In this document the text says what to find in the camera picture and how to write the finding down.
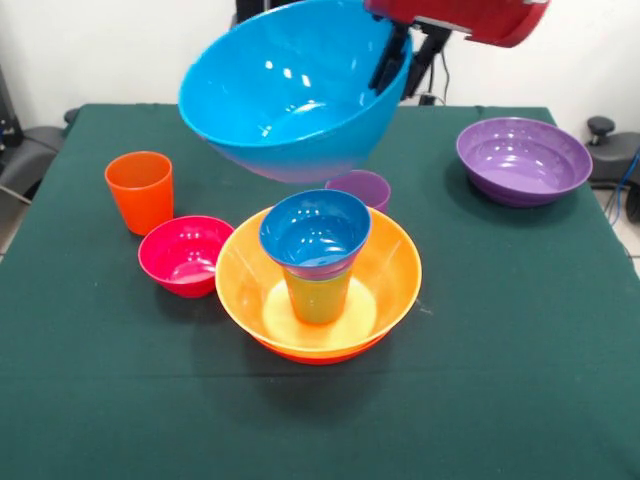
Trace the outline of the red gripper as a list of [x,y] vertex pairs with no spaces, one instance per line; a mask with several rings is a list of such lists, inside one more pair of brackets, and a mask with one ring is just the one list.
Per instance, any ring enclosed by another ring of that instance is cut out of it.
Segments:
[[412,98],[427,70],[451,36],[463,32],[466,39],[502,48],[513,48],[524,41],[542,19],[549,1],[522,0],[369,0],[365,8],[393,24],[369,88],[382,93],[394,80],[404,60],[408,26],[427,28],[419,50],[413,54],[403,97]]

